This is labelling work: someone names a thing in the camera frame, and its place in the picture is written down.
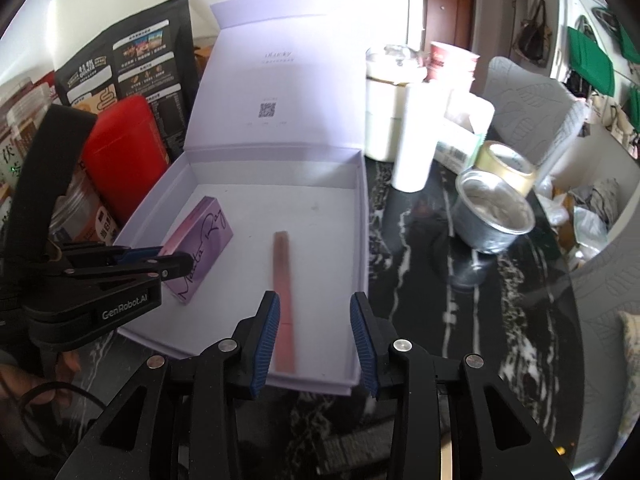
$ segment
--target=white chair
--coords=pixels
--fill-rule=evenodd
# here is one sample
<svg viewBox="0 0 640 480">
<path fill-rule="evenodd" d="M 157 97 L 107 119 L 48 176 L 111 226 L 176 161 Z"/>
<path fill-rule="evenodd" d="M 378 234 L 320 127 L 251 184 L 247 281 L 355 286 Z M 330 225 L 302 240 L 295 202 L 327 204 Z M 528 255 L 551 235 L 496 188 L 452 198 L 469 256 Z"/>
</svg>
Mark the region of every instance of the white chair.
<svg viewBox="0 0 640 480">
<path fill-rule="evenodd" d="M 489 62 L 482 97 L 495 107 L 492 125 L 505 144 L 537 166 L 538 181 L 578 136 L 586 116 L 583 102 L 560 82 L 505 57 Z"/>
<path fill-rule="evenodd" d="M 584 348 L 576 465 L 606 460 L 618 437 L 627 377 L 620 311 L 640 314 L 640 207 L 595 258 L 572 272 Z"/>
</svg>

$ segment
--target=handbag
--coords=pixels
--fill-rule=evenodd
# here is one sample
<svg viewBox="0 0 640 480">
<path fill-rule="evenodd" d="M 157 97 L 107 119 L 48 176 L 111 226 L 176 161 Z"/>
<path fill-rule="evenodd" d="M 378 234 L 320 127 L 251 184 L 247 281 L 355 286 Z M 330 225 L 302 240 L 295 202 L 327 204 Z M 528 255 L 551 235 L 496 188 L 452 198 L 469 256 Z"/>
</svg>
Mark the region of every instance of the handbag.
<svg viewBox="0 0 640 480">
<path fill-rule="evenodd" d="M 542 12 L 542 21 L 538 22 L 540 12 Z M 538 66 L 546 66 L 551 33 L 551 29 L 546 24 L 546 3 L 544 0 L 539 0 L 533 17 L 523 20 L 513 48 L 524 59 Z"/>
<path fill-rule="evenodd" d="M 593 29 L 591 25 L 587 22 L 586 16 L 580 16 L 578 18 L 578 22 L 575 26 L 577 30 L 582 32 L 587 38 L 592 41 L 596 40 L 596 35 L 593 33 Z M 587 99 L 587 101 L 591 98 L 591 93 L 593 92 L 593 87 L 589 84 L 589 82 L 583 78 L 580 74 L 578 74 L 575 70 L 571 70 L 565 81 L 564 85 L 574 96 L 579 98 Z"/>
</svg>

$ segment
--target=stack of paper cups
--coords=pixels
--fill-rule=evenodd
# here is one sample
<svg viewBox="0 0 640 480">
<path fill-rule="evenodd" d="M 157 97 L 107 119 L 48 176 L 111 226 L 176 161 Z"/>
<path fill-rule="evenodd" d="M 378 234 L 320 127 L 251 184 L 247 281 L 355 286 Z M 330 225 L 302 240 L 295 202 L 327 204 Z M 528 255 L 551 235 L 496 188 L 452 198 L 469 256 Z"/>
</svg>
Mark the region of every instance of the stack of paper cups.
<svg viewBox="0 0 640 480">
<path fill-rule="evenodd" d="M 449 93 L 437 81 L 406 86 L 402 133 L 391 178 L 397 190 L 412 193 L 426 184 Z"/>
</svg>

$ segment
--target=masking tape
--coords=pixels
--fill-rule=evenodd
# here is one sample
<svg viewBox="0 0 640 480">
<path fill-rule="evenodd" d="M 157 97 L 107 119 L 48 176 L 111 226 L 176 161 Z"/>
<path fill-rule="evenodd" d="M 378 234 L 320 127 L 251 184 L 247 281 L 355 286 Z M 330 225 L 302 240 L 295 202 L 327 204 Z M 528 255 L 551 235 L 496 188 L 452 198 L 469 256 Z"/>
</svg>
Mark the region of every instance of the masking tape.
<svg viewBox="0 0 640 480">
<path fill-rule="evenodd" d="M 476 168 L 496 174 L 526 196 L 536 181 L 536 168 L 518 152 L 494 140 L 488 140 L 478 152 Z"/>
</svg>

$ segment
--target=brown door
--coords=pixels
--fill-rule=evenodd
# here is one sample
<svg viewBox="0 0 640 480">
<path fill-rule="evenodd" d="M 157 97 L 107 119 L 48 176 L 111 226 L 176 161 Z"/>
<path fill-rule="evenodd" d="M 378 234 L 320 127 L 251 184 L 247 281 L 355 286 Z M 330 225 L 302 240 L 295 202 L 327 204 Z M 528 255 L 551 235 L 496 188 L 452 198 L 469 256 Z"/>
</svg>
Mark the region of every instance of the brown door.
<svg viewBox="0 0 640 480">
<path fill-rule="evenodd" d="M 422 48 L 441 41 L 471 48 L 471 27 L 475 0 L 424 0 Z"/>
</svg>

